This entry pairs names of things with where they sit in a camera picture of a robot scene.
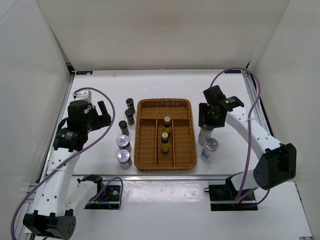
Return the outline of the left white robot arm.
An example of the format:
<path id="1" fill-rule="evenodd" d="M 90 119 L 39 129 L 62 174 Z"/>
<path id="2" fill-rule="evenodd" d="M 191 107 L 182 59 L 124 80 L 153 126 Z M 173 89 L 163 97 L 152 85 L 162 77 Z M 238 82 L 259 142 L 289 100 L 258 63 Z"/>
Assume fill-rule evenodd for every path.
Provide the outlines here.
<path id="1" fill-rule="evenodd" d="M 67 117 L 58 125 L 50 157 L 51 168 L 39 183 L 43 190 L 33 190 L 40 195 L 32 213 L 23 218 L 23 225 L 35 236 L 68 240 L 76 226 L 76 209 L 82 208 L 92 198 L 100 200 L 105 194 L 102 178 L 96 176 L 91 185 L 85 184 L 71 196 L 67 196 L 75 166 L 86 146 L 88 135 L 102 128 L 109 129 L 114 118 L 109 115 L 105 103 L 95 106 L 89 97 L 69 103 Z"/>

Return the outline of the aluminium frame rail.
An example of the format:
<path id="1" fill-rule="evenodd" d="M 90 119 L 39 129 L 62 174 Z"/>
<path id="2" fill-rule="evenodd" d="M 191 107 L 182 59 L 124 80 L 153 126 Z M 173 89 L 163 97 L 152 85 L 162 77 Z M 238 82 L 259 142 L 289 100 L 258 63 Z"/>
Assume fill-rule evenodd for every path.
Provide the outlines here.
<path id="1" fill-rule="evenodd" d="M 257 80 L 254 77 L 254 75 L 246 68 L 244 69 L 244 72 L 242 73 L 242 75 L 243 75 L 243 79 L 245 80 L 245 84 L 246 84 L 247 89 L 250 90 L 250 92 L 248 94 L 252 96 L 251 102 L 254 102 L 255 101 L 255 96 L 258 95 Z M 274 133 L 273 133 L 272 127 L 270 125 L 270 121 L 269 121 L 269 118 L 268 118 L 268 115 L 267 115 L 267 112 L 265 110 L 265 107 L 264 107 L 264 104 L 262 102 L 261 97 L 259 97 L 259 101 L 256 104 L 254 112 L 255 112 L 255 116 L 259 117 L 259 122 L 262 124 L 262 127 L 265 128 L 267 130 L 267 132 L 271 136 L 274 137 Z M 296 192 L 297 192 L 298 197 L 300 199 L 300 203 L 301 203 L 301 206 L 303 208 L 303 211 L 304 211 L 304 213 L 306 213 L 304 205 L 303 205 L 303 200 L 302 200 L 299 188 L 298 188 L 298 185 L 297 185 L 295 180 L 293 181 L 293 183 L 295 185 Z"/>
<path id="2" fill-rule="evenodd" d="M 29 206 L 29 203 L 27 203 L 28 199 L 31 197 L 31 195 L 33 193 L 36 192 L 36 187 L 39 186 L 40 181 L 42 181 L 45 178 L 45 175 L 47 172 L 47 167 L 48 167 L 49 157 L 50 157 L 51 151 L 52 151 L 52 144 L 53 144 L 53 141 L 54 141 L 54 138 L 56 135 L 58 123 L 62 119 L 64 108 L 66 106 L 66 102 L 67 102 L 68 96 L 70 94 L 70 90 L 71 90 L 73 80 L 75 77 L 75 71 L 72 70 L 70 72 L 70 74 L 68 74 L 67 76 L 68 76 L 67 88 L 63 92 L 64 93 L 63 101 L 59 107 L 58 117 L 54 121 L 54 125 L 53 125 L 54 128 L 51 131 L 51 135 L 49 137 L 49 142 L 46 145 L 47 149 L 46 149 L 45 155 L 40 162 L 41 168 L 39 169 L 39 171 L 37 171 L 36 179 L 34 180 L 34 182 L 31 182 L 28 185 L 26 195 L 18 202 L 17 208 L 14 211 L 14 214 L 12 216 L 11 223 L 10 223 L 10 238 L 9 238 L 10 240 L 18 240 L 19 239 L 21 231 L 23 229 L 23 226 L 20 223 L 20 218 L 23 218 L 23 216 L 25 214 L 25 211 L 23 210 L 24 205 L 27 204 L 27 206 Z"/>
<path id="3" fill-rule="evenodd" d="M 65 191 L 67 194 L 69 192 L 70 185 L 72 181 L 76 182 L 76 185 L 79 187 L 82 179 L 78 181 L 78 178 L 81 175 L 68 175 L 63 172 L 53 172 L 53 175 L 48 174 L 42 181 L 39 183 L 31 183 L 27 189 L 27 193 L 33 194 L 37 190 L 44 185 L 45 187 L 59 187 L 62 191 Z M 227 178 L 226 175 L 124 175 L 124 176 L 114 176 L 114 175 L 102 175 L 102 182 L 104 181 L 209 181 L 209 182 L 218 182 L 218 183 L 225 183 Z"/>

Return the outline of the jar white red lid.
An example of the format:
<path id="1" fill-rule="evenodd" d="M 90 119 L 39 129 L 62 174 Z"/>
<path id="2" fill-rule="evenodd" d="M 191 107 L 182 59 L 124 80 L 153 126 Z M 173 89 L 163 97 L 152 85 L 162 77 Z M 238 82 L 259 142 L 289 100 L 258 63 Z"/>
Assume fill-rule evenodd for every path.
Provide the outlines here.
<path id="1" fill-rule="evenodd" d="M 132 150 L 130 139 L 127 135 L 119 135 L 116 139 L 116 144 L 120 150 L 127 150 L 129 153 Z"/>
<path id="2" fill-rule="evenodd" d="M 132 166 L 132 159 L 129 151 L 121 149 L 116 155 L 116 159 L 123 169 L 130 168 Z"/>

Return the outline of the front aluminium frame rail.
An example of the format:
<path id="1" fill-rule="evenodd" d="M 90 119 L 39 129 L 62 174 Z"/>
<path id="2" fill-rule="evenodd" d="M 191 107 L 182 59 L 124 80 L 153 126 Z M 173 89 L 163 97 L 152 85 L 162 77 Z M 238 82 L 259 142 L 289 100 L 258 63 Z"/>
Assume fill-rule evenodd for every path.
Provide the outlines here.
<path id="1" fill-rule="evenodd" d="M 72 181 L 76 182 L 76 185 L 79 187 L 82 179 L 78 181 L 78 178 L 81 175 L 68 175 L 63 172 L 53 172 L 53 175 L 48 174 L 42 181 L 39 183 L 31 183 L 27 189 L 27 193 L 33 194 L 37 190 L 44 185 L 45 187 L 59 187 L 62 191 L 65 191 L 67 194 L 69 192 L 70 185 Z M 102 182 L 104 181 L 209 181 L 209 182 L 218 182 L 218 183 L 225 183 L 227 178 L 226 175 L 124 175 L 124 176 L 114 176 L 114 175 L 102 175 Z"/>

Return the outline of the white can silver lid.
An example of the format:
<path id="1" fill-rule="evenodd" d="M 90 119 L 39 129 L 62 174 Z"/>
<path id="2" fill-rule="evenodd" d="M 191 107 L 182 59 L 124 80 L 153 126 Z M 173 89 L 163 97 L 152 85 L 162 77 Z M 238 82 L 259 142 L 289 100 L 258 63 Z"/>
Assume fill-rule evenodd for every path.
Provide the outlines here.
<path id="1" fill-rule="evenodd" d="M 198 143 L 203 146 L 206 143 L 207 138 L 212 136 L 213 131 L 214 127 L 212 126 L 202 126 L 198 135 Z"/>

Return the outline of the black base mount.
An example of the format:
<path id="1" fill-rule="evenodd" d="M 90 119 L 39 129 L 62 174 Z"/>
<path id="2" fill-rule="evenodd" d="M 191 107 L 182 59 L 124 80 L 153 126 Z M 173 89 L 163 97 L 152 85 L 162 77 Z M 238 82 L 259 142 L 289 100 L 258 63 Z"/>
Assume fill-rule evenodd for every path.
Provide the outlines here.
<path id="1" fill-rule="evenodd" d="M 224 184 L 211 184 L 203 191 L 209 194 L 210 210 L 212 212 L 257 211 L 257 201 L 254 193 L 250 193 L 239 203 L 236 203 L 237 192 L 231 193 Z"/>
<path id="2" fill-rule="evenodd" d="M 118 210 L 120 207 L 122 185 L 120 181 L 110 183 L 103 193 L 85 206 L 86 210 Z"/>

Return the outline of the right aluminium frame rail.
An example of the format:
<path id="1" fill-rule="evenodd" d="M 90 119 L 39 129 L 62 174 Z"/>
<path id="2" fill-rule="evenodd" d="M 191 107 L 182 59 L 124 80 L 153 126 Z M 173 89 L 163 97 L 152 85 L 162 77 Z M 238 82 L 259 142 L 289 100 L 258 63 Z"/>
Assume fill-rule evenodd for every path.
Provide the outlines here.
<path id="1" fill-rule="evenodd" d="M 251 102 L 254 102 L 255 101 L 255 96 L 258 95 L 257 80 L 254 77 L 254 75 L 246 68 L 244 69 L 244 72 L 242 73 L 242 75 L 243 75 L 243 79 L 245 80 L 245 84 L 246 84 L 247 89 L 250 90 L 250 92 L 248 94 L 252 96 Z M 265 107 L 264 107 L 264 104 L 262 102 L 261 97 L 259 97 L 259 101 L 256 104 L 254 112 L 255 112 L 255 116 L 259 117 L 259 122 L 262 124 L 262 127 L 265 128 L 267 130 L 267 132 L 271 136 L 274 137 L 274 133 L 273 133 L 272 127 L 270 125 L 270 121 L 269 121 L 269 118 L 268 118 L 268 115 L 267 115 L 267 112 L 265 110 Z M 300 199 L 300 203 L 301 203 L 301 206 L 303 208 L 303 211 L 304 211 L 304 213 L 306 213 L 304 205 L 303 205 L 303 200 L 302 200 L 299 188 L 298 188 L 298 185 L 297 185 L 295 180 L 293 181 L 293 183 L 295 185 L 296 192 L 297 192 L 298 197 Z"/>

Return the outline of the white can blue label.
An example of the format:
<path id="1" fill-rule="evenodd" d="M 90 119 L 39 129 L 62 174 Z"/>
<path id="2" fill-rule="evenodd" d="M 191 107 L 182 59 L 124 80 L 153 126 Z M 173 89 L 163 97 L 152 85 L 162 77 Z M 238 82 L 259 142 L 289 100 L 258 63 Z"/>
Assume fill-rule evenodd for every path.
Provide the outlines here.
<path id="1" fill-rule="evenodd" d="M 201 151 L 200 158 L 204 162 L 212 162 L 218 148 L 219 142 L 215 138 L 207 138 Z"/>

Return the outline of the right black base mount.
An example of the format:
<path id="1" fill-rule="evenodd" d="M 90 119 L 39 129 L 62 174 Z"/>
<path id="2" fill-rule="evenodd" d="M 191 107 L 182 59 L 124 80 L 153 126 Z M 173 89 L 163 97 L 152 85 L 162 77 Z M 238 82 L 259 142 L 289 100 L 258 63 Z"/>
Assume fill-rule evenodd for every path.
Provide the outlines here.
<path id="1" fill-rule="evenodd" d="M 236 203 L 237 192 L 231 193 L 224 184 L 211 184 L 203 191 L 209 194 L 210 210 L 212 212 L 257 211 L 257 201 L 254 193 L 250 193 L 239 203 Z"/>

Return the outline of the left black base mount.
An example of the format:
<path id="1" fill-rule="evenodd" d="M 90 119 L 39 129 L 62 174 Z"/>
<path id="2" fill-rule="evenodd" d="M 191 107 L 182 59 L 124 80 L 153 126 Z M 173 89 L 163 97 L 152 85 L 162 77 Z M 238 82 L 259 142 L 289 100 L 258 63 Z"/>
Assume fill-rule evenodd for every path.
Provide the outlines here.
<path id="1" fill-rule="evenodd" d="M 118 210 L 120 207 L 122 185 L 120 181 L 110 183 L 103 193 L 85 206 L 86 210 Z"/>

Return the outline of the dark spice jar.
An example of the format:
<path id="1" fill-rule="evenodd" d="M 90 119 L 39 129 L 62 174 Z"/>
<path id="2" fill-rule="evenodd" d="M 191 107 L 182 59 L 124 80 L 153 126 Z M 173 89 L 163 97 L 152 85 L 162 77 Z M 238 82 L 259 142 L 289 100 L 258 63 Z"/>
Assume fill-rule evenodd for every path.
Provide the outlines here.
<path id="1" fill-rule="evenodd" d="M 135 110 L 134 100 L 132 98 L 127 98 L 125 102 L 126 102 L 127 108 L 131 110 L 133 114 L 135 114 L 136 110 Z"/>
<path id="2" fill-rule="evenodd" d="M 120 131 L 121 131 L 122 135 L 126 135 L 126 136 L 130 135 L 130 131 L 128 129 L 128 125 L 127 125 L 127 122 L 125 120 L 119 121 L 118 126 L 120 128 Z"/>
<path id="3" fill-rule="evenodd" d="M 127 109 L 124 113 L 127 119 L 127 124 L 129 126 L 133 126 L 135 124 L 133 111 L 131 109 Z"/>

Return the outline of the yellow bottle beige cap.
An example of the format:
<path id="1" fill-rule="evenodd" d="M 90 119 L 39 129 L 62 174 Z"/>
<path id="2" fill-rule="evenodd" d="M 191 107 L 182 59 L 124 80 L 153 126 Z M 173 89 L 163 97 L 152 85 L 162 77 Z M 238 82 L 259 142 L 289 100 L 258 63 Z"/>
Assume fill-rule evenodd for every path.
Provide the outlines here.
<path id="1" fill-rule="evenodd" d="M 172 133 L 172 121 L 171 121 L 171 118 L 169 116 L 166 116 L 164 118 L 162 132 L 163 133 L 167 133 L 168 137 L 171 136 L 171 133 Z"/>
<path id="2" fill-rule="evenodd" d="M 168 153 L 170 151 L 170 137 L 168 137 L 168 134 L 166 132 L 163 132 L 161 134 L 161 152 L 162 153 Z"/>

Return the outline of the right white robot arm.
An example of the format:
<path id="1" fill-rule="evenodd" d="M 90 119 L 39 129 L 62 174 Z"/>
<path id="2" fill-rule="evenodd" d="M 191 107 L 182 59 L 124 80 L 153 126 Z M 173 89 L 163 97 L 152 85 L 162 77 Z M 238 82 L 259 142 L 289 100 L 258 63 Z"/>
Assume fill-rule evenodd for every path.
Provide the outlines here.
<path id="1" fill-rule="evenodd" d="M 198 125 L 202 128 L 233 127 L 247 142 L 258 162 L 254 169 L 245 167 L 241 173 L 229 176 L 224 193 L 240 202 L 249 192 L 261 188 L 268 191 L 296 177 L 297 150 L 293 144 L 283 144 L 271 136 L 256 120 L 249 117 L 244 103 L 236 96 L 226 97 L 218 85 L 203 92 L 205 103 L 199 104 Z"/>

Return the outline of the woven wicker tray basket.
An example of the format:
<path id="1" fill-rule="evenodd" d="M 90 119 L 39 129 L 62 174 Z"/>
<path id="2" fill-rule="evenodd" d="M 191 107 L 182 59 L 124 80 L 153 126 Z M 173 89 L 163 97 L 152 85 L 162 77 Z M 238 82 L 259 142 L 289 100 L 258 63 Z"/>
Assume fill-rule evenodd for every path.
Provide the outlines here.
<path id="1" fill-rule="evenodd" d="M 151 98 L 138 102 L 134 165 L 141 172 L 188 171 L 197 165 L 189 100 Z"/>

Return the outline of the left aluminium frame rail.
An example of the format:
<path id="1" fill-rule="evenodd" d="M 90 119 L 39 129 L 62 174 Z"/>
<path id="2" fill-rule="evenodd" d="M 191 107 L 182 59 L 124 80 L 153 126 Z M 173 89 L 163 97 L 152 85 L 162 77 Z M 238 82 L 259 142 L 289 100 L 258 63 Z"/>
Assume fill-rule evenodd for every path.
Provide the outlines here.
<path id="1" fill-rule="evenodd" d="M 23 210 L 24 205 L 27 204 L 27 206 L 29 206 L 29 203 L 27 203 L 28 199 L 31 197 L 31 195 L 33 193 L 36 192 L 36 187 L 39 186 L 40 181 L 42 181 L 45 178 L 45 175 L 47 172 L 47 167 L 48 167 L 49 157 L 50 157 L 51 151 L 52 151 L 52 144 L 53 144 L 53 141 L 54 141 L 54 138 L 56 135 L 58 123 L 62 119 L 64 108 L 66 106 L 66 102 L 67 102 L 68 96 L 70 94 L 70 90 L 71 90 L 73 80 L 75 77 L 75 71 L 72 70 L 70 72 L 70 74 L 68 74 L 67 76 L 68 76 L 67 88 L 63 92 L 64 93 L 63 101 L 59 107 L 58 117 L 54 121 L 54 125 L 53 125 L 54 128 L 51 131 L 51 135 L 49 137 L 49 142 L 46 145 L 47 149 L 46 149 L 45 155 L 40 162 L 41 168 L 39 169 L 39 171 L 37 171 L 36 179 L 34 180 L 34 182 L 31 182 L 28 185 L 26 195 L 18 202 L 17 208 L 14 211 L 14 214 L 12 216 L 11 223 L 10 223 L 10 238 L 9 238 L 10 240 L 18 240 L 19 239 L 21 231 L 23 229 L 23 226 L 20 223 L 20 218 L 23 218 L 23 216 L 25 214 L 25 211 Z"/>

